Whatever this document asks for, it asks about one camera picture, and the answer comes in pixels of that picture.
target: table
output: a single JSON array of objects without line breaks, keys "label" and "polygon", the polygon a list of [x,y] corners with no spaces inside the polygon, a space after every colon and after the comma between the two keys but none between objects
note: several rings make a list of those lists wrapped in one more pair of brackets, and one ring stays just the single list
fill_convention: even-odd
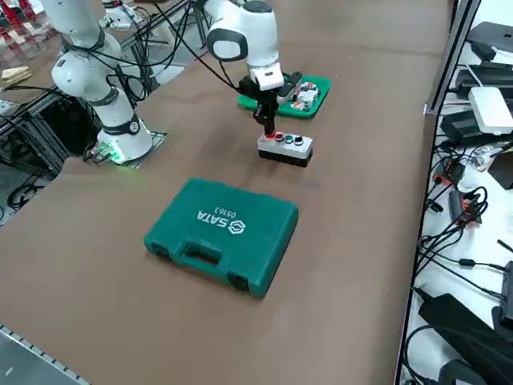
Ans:
[{"label": "table", "polygon": [[[314,120],[277,120],[313,137],[308,168],[261,160],[261,127],[194,63],[138,106],[169,133],[139,170],[69,159],[0,232],[2,322],[91,383],[393,380],[446,1],[272,5],[284,71],[333,81]],[[245,72],[226,67],[234,81]],[[262,301],[145,253],[143,235],[191,176],[299,205]]]},{"label": "table", "polygon": [[[483,0],[475,16],[472,26],[477,26],[483,21],[497,22],[506,25],[513,25],[513,4],[498,2],[495,0]],[[513,63],[513,58],[506,55],[497,54],[494,62]],[[480,64],[481,60],[472,52],[469,43],[463,46],[462,54],[459,60],[460,64]],[[455,77],[460,71],[460,67],[453,75],[450,87],[454,87]],[[444,108],[439,119],[442,122],[443,116],[471,109],[471,106],[453,106],[453,103],[461,103],[462,100],[455,98],[453,94],[447,94]],[[438,138],[436,143],[440,143],[445,138]],[[511,232],[511,219],[507,213],[513,207],[513,195],[505,191],[488,172],[477,172],[472,167],[466,167],[465,176],[460,188],[464,191],[466,186],[484,186],[488,191],[489,208],[483,214],[483,223],[476,229],[466,229],[464,236],[457,245],[450,247],[442,252],[442,255],[453,258],[470,258],[478,262],[486,262],[497,265],[506,265],[513,260],[513,255],[497,244],[498,239],[502,239],[509,245],[513,245],[513,233]],[[424,216],[422,234],[440,233],[449,223],[450,216],[447,209],[448,193],[443,194],[437,203],[445,209],[443,213],[434,214],[428,212]],[[500,293],[503,282],[503,275],[493,269],[475,267],[474,269],[462,269],[455,263],[444,261],[441,258],[436,260],[446,267],[451,268],[457,273],[469,278],[474,283],[495,292]],[[483,294],[469,284],[461,281],[452,274],[447,273],[434,263],[417,277],[414,285],[422,287],[427,293],[438,296],[444,293],[454,295],[474,314],[481,318],[488,326],[493,328],[491,309],[499,305],[499,301]],[[406,335],[409,335],[414,329],[426,323],[418,316],[418,309],[422,300],[414,295],[409,309],[410,318],[406,328]],[[440,336],[432,330],[426,330],[417,335],[410,344],[409,360],[411,366],[421,375],[431,379],[437,379],[440,368],[451,361],[459,358],[458,354],[452,350]]]}]

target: power adapter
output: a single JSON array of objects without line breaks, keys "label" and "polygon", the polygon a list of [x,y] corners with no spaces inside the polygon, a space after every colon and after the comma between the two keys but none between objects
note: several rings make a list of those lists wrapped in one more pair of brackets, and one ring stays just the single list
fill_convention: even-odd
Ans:
[{"label": "power adapter", "polygon": [[504,326],[513,327],[513,261],[506,265],[507,272],[504,273],[503,289],[501,294],[504,300],[500,302],[502,310],[500,322]]},{"label": "power adapter", "polygon": [[513,384],[513,346],[450,294],[424,299],[418,314],[488,385]]},{"label": "power adapter", "polygon": [[465,166],[457,160],[449,159],[446,164],[443,161],[440,162],[434,171],[433,179],[435,182],[445,186],[458,185],[464,172]]},{"label": "power adapter", "polygon": [[483,62],[491,62],[496,55],[495,51],[485,43],[472,42],[471,49]]},{"label": "power adapter", "polygon": [[473,87],[469,100],[479,130],[487,134],[511,134],[513,118],[497,87]]}]

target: wire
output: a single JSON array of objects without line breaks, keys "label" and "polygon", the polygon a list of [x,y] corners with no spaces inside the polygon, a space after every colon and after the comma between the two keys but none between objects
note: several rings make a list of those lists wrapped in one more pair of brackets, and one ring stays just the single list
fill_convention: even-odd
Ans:
[{"label": "wire", "polygon": [[483,83],[481,83],[481,80],[479,80],[478,76],[475,74],[474,70],[471,68],[471,66],[469,66],[467,63],[465,63],[465,67],[467,68],[467,70],[471,73],[472,77],[474,78],[474,80],[477,82],[477,84],[479,84],[480,87],[483,86]]},{"label": "wire", "polygon": [[442,188],[442,190],[441,190],[438,194],[436,194],[433,198],[431,198],[430,200],[431,200],[431,201],[433,201],[433,202],[434,202],[434,201],[436,201],[439,197],[441,197],[441,196],[442,196],[442,194],[443,194],[445,191],[447,191],[447,190],[448,190],[449,188],[451,188],[452,186],[453,186],[452,184],[449,184],[448,186],[446,186],[446,187]]},{"label": "wire", "polygon": [[461,267],[468,267],[468,268],[472,269],[474,266],[486,266],[486,267],[491,267],[492,269],[496,269],[503,273],[509,272],[509,269],[507,269],[506,267],[503,267],[501,265],[496,265],[494,263],[476,262],[473,259],[467,259],[467,258],[452,259],[452,258],[446,257],[445,255],[441,255],[439,251],[432,251],[432,254],[440,257],[441,259],[443,259],[445,261],[457,263]]},{"label": "wire", "polygon": [[230,83],[230,85],[234,88],[236,88],[234,85],[233,85],[233,82],[232,80],[230,79],[230,77],[228,76],[228,74],[226,73],[226,70],[224,69],[224,65],[223,65],[223,62],[219,61],[219,65],[221,67],[221,70],[223,71],[223,74],[224,76],[226,76],[226,79],[228,80],[228,82]]},{"label": "wire", "polygon": [[[169,24],[169,27],[173,30],[173,32],[175,32],[175,35],[178,36],[178,32],[175,28],[175,26],[173,26],[171,20],[169,20],[169,17],[162,11],[162,8],[160,8],[160,6],[154,1],[154,0],[151,0],[151,3],[155,6],[155,8],[157,10],[159,10],[160,14],[162,14],[162,16],[166,19],[166,21],[168,22]],[[217,72],[215,72],[200,56],[198,56],[198,54],[196,52],[194,52],[194,50],[187,44],[187,42],[180,37],[180,41],[185,45],[185,47],[188,49],[188,51],[192,54],[192,56],[194,56],[196,58],[196,60],[198,60],[201,64],[203,64],[205,67],[207,67],[207,69],[209,71],[211,71],[215,77],[217,77],[221,82],[223,82],[224,84],[226,84],[227,86],[229,86],[230,88],[232,88],[234,91],[237,91],[239,92],[238,88],[234,87],[232,84],[230,84],[227,80],[223,79]]]},{"label": "wire", "polygon": [[37,86],[19,86],[16,84],[13,84],[12,86],[0,88],[0,92],[18,91],[18,90],[40,90],[40,91],[45,91],[45,92],[48,92],[51,94],[61,95],[64,98],[70,98],[69,95],[66,95],[65,93],[61,92],[60,90],[58,90],[56,88],[37,87]]},{"label": "wire", "polygon": [[[459,242],[461,240],[461,238],[463,237],[463,230],[465,229],[465,227],[469,223],[471,223],[471,221],[473,221],[476,217],[481,217],[486,212],[486,210],[488,208],[488,192],[483,186],[479,186],[478,188],[475,188],[474,190],[467,192],[465,195],[468,197],[475,197],[475,201],[476,201],[479,198],[479,194],[477,194],[477,192],[480,190],[483,191],[483,199],[480,202],[475,202],[476,203],[476,206],[475,206],[476,212],[474,213],[473,216],[465,218],[465,220],[462,224],[458,225],[454,229],[450,229],[453,225],[456,225],[459,221],[461,221],[463,219],[464,216],[467,215],[467,212],[465,210],[463,210],[440,234],[437,234],[436,236],[429,236],[429,237],[424,238],[424,241],[429,239],[429,240],[432,240],[433,242],[427,248],[422,244],[419,245],[420,247],[424,247],[426,249],[426,252],[421,253],[418,251],[418,253],[420,253],[422,255],[422,257],[416,264],[417,270],[414,275],[415,277],[417,277],[427,267],[427,265],[431,261],[433,261],[433,257],[431,257],[429,255],[430,253],[433,253],[433,252],[440,253],[442,250],[446,249],[447,247],[452,246],[452,245],[456,244],[457,242]],[[437,246],[441,245],[444,241],[446,241],[447,239],[452,237],[457,232],[459,232],[459,236],[455,241],[452,241],[451,243],[444,245],[440,249],[435,250],[435,248]],[[427,257],[428,260],[427,260],[426,264],[424,264],[421,267],[420,264],[422,263],[424,257]]]},{"label": "wire", "polygon": [[169,68],[169,66],[171,66],[172,61],[175,58],[175,54],[178,51],[178,47],[180,46],[180,43],[184,40],[185,30],[187,29],[187,25],[188,25],[187,24],[187,20],[188,20],[188,17],[189,17],[189,11],[190,11],[191,7],[192,7],[192,3],[189,4],[189,7],[185,10],[184,15],[182,16],[182,18],[180,19],[180,21],[178,23],[178,31],[180,31],[180,28],[182,27],[182,22],[184,22],[184,26],[183,26],[182,33],[181,33],[180,37],[178,38],[178,35],[177,35],[176,38],[175,38],[175,44],[173,46],[173,51],[172,51],[171,58],[169,58],[169,61],[165,65],[165,67],[161,71],[159,71],[158,73],[154,74],[152,77],[156,77],[157,75],[160,75],[161,73],[166,71]]},{"label": "wire", "polygon": [[19,185],[9,194],[9,196],[7,197],[7,206],[9,206],[11,209],[17,212],[24,205],[26,205],[28,201],[38,193],[39,190],[44,188],[44,186],[37,186],[35,184],[35,182],[38,181],[38,179],[42,176],[43,173],[44,172],[41,172],[39,175],[36,176],[34,181],[28,183],[30,178],[34,176],[34,174],[30,174],[29,177],[26,178],[21,185]]}]

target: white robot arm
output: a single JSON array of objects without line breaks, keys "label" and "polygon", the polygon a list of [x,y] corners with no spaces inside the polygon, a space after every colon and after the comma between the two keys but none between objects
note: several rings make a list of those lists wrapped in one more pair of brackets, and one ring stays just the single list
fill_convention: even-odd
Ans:
[{"label": "white robot arm", "polygon": [[259,0],[195,0],[195,6],[213,19],[207,35],[210,54],[221,62],[247,60],[249,77],[239,82],[238,91],[257,101],[253,117],[272,136],[279,104],[290,99],[302,79],[299,72],[286,79],[281,72],[273,8]]},{"label": "white robot arm", "polygon": [[262,91],[283,86],[276,18],[269,4],[208,0],[204,9],[213,18],[207,48],[214,58],[222,62],[246,59],[251,80]]},{"label": "white robot arm", "polygon": [[121,57],[117,40],[100,28],[88,0],[42,0],[42,6],[54,28],[71,40],[52,70],[55,85],[93,107],[102,123],[98,141],[112,147],[114,162],[122,164],[145,155],[152,147],[149,131],[124,91],[106,79],[118,65],[113,58]]}]

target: black cable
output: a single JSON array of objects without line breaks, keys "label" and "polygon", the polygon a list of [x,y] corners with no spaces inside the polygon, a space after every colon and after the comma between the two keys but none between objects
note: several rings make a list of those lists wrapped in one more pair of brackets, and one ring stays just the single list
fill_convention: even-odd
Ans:
[{"label": "black cable", "polygon": [[452,184],[449,184],[447,186],[445,186],[444,188],[442,188],[442,190],[440,190],[440,192],[438,194],[436,194],[433,198],[430,199],[430,201],[436,201],[439,197],[442,196],[442,194],[447,191],[449,188],[451,188],[453,185]]},{"label": "black cable", "polygon": [[447,239],[451,238],[455,233],[458,233],[460,232],[459,236],[458,236],[458,239],[456,240],[456,242],[460,241],[461,240],[461,237],[463,235],[463,226],[458,226],[454,229],[452,229],[450,232],[446,232],[446,233],[441,233],[440,236],[441,237],[444,237],[442,239],[439,239],[437,238],[436,241],[434,241],[431,245],[429,245],[427,248],[426,248],[426,252],[424,254],[421,254],[421,258],[418,260],[418,263],[417,263],[417,268],[415,269],[415,274],[414,274],[414,277],[417,277],[426,267],[427,265],[429,264],[430,262],[430,259],[428,258],[428,261],[423,265],[423,266],[420,266],[422,261],[424,261],[424,255],[430,255],[431,252],[439,245],[441,245],[443,242],[445,242]]},{"label": "black cable", "polygon": [[223,71],[223,74],[224,76],[226,77],[226,79],[228,80],[228,82],[230,83],[230,85],[234,88],[236,88],[234,85],[233,85],[233,82],[232,80],[230,79],[230,77],[228,76],[228,74],[226,73],[226,70],[224,69],[224,65],[223,65],[223,62],[219,61],[219,65],[221,67],[221,70]]},{"label": "black cable", "polygon": [[[482,189],[483,191],[485,191],[485,197],[483,198],[483,201],[482,201],[482,202],[479,202],[480,206],[479,206],[479,208],[478,208],[478,210],[479,210],[479,211],[478,211],[478,212],[477,212],[477,214],[476,214],[477,216],[481,216],[481,215],[483,215],[483,214],[484,214],[484,212],[485,212],[485,211],[487,210],[487,208],[488,208],[488,202],[487,202],[488,195],[487,195],[486,189],[485,189],[484,187],[478,187],[478,188],[474,189],[474,190],[472,191],[472,193],[475,193],[476,191],[478,191],[478,190],[480,190],[480,189]],[[468,225],[468,224],[473,220],[473,218],[471,218],[471,219],[470,219],[470,220],[468,220],[468,221],[465,221],[463,224],[461,224],[461,225],[460,225],[459,227],[457,227],[456,229],[453,229],[453,230],[451,230],[451,231],[448,231],[448,229],[449,229],[452,225],[454,225],[457,221],[461,220],[461,217],[463,217],[463,215],[465,215],[465,214],[466,214],[465,212],[461,213],[461,214],[460,214],[460,215],[459,215],[459,216],[458,216],[458,217],[457,217],[453,222],[451,222],[451,224],[449,224],[449,226],[447,226],[447,227],[446,227],[446,229],[444,229],[444,230],[440,233],[440,234],[446,233],[447,235],[445,236],[445,238],[443,238],[443,239],[442,239],[442,240],[440,240],[440,241],[438,241],[438,240],[437,240],[437,241],[434,241],[434,242],[433,242],[433,243],[432,243],[428,248],[426,248],[426,252],[423,254],[423,257],[420,259],[420,261],[418,262],[417,266],[420,266],[420,264],[421,264],[421,262],[422,262],[422,260],[423,260],[423,258],[424,258],[424,257],[427,257],[427,259],[428,259],[428,260],[427,260],[427,262],[426,262],[426,264],[425,264],[424,266],[419,267],[419,268],[417,269],[417,271],[416,271],[416,273],[415,273],[415,275],[414,275],[415,277],[417,277],[417,276],[418,276],[418,275],[419,275],[419,274],[420,274],[420,273],[421,273],[421,272],[422,272],[422,271],[427,267],[427,265],[428,265],[431,261],[433,261],[433,256],[430,256],[430,253],[440,253],[442,250],[446,249],[446,248],[447,248],[447,247],[449,247],[449,246],[452,246],[452,245],[456,244],[457,242],[459,242],[459,241],[461,240],[461,238],[462,238],[462,236],[463,236],[463,230],[464,230],[464,229],[465,229],[465,227],[466,227],[466,226],[467,226],[467,225]],[[453,242],[451,242],[451,243],[449,243],[449,244],[447,244],[447,245],[444,245],[444,246],[443,246],[443,247],[441,247],[440,249],[436,249],[436,250],[434,250],[434,248],[435,248],[436,246],[440,245],[442,242],[444,242],[444,241],[446,241],[447,239],[449,239],[449,237],[452,237],[452,235],[454,234],[455,230],[457,230],[457,231],[459,231],[459,232],[460,232],[460,234],[459,234],[458,238],[457,238],[455,241],[453,241]]]},{"label": "black cable", "polygon": [[37,87],[37,86],[19,86],[17,84],[13,84],[12,86],[7,86],[1,89],[2,91],[19,91],[19,90],[39,90],[39,91],[45,91],[50,94],[57,94],[62,96],[63,98],[70,98],[69,95],[66,95],[65,93],[61,92],[57,88],[48,88],[48,87]]},{"label": "black cable", "polygon": [[[37,186],[35,182],[38,181],[38,179],[42,176],[44,172],[41,172],[39,175],[36,176],[34,181],[29,183],[29,180],[31,177],[34,176],[34,174],[29,175],[28,178],[25,179],[25,181],[20,184],[17,188],[15,188],[7,197],[7,206],[9,206],[11,209],[13,209],[15,212],[17,212],[19,209],[21,209],[24,205],[28,203],[32,197],[38,193],[39,190],[43,189],[44,186]],[[31,194],[28,199],[25,198],[25,194]]]},{"label": "black cable", "polygon": [[182,16],[182,18],[180,19],[180,21],[178,23],[178,31],[180,32],[180,28],[182,28],[182,33],[181,33],[180,37],[178,37],[178,35],[175,37],[175,44],[173,46],[172,56],[171,56],[171,58],[169,58],[168,63],[165,65],[165,67],[160,72],[167,70],[169,68],[169,66],[171,66],[173,59],[175,58],[175,54],[178,51],[178,47],[180,46],[180,43],[182,41],[184,41],[185,31],[187,30],[187,21],[189,18],[189,12],[190,12],[191,8],[192,8],[192,3],[189,4],[187,9],[185,10],[184,16]]},{"label": "black cable", "polygon": [[[155,8],[157,10],[159,10],[160,14],[162,14],[162,16],[166,19],[166,21],[168,22],[169,24],[169,27],[173,30],[173,32],[175,32],[175,35],[178,36],[178,32],[175,28],[175,26],[173,26],[171,20],[169,20],[169,17],[162,11],[162,8],[160,8],[160,6],[154,1],[154,0],[151,0],[152,4],[155,6]],[[224,80],[217,72],[215,72],[200,56],[198,56],[198,54],[196,52],[194,52],[194,50],[187,44],[187,42],[185,42],[185,40],[183,38],[180,38],[181,42],[185,45],[185,47],[188,49],[188,51],[192,54],[192,56],[194,56],[196,58],[196,60],[198,60],[201,64],[203,64],[209,71],[211,71],[215,77],[217,77],[221,82],[223,82],[224,84],[226,84],[227,86],[229,86],[230,88],[232,88],[234,91],[239,91],[238,88],[236,87],[233,87],[227,80]]]},{"label": "black cable", "polygon": [[509,272],[509,269],[507,269],[506,267],[503,267],[501,265],[496,265],[494,263],[476,262],[475,260],[468,259],[468,258],[452,259],[452,258],[446,257],[445,255],[441,255],[439,251],[433,251],[431,253],[440,257],[441,259],[443,259],[445,261],[456,263],[456,264],[460,265],[461,267],[467,267],[469,269],[472,269],[474,266],[486,266],[486,267],[491,267],[492,269],[496,269],[502,273]]}]

